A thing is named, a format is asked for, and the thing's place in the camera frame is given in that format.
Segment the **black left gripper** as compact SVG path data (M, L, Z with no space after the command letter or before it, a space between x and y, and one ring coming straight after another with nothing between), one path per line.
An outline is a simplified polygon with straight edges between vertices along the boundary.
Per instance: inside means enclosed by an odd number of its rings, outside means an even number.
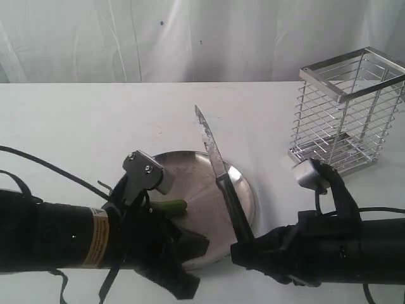
M108 211L118 211L118 225L110 230L112 270L133 268L138 274L169 291L177 300L194 298L200 278L185 269L196 269L209 247L209 239L177 227L150 206L146 190L130 205L124 204L127 177L112 190Z

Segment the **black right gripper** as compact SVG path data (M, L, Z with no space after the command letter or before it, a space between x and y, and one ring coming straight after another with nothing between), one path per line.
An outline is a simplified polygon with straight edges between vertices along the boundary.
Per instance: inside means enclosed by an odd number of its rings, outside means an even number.
M305 273L303 261L294 243L298 227L277 227L250 241L239 241L230 247L232 263L247 270L257 270L280 284L318 287L319 280Z

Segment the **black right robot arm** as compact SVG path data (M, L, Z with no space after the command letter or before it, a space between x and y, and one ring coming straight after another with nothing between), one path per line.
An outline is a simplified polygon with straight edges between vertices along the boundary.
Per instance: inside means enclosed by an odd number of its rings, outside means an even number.
M404 284L404 219L355 221L314 210L230 247L232 262L281 284Z

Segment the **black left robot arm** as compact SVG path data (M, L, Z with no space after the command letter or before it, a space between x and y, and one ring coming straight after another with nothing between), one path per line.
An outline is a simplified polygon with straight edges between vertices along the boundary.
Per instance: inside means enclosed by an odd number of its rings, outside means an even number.
M179 300L194 297L200 280L184 262L203 256L206 236L175 225L142 191L130 206L127 178L102 208L47 203L22 192L1 191L1 272L108 269L99 290L104 302L121 269L132 269Z

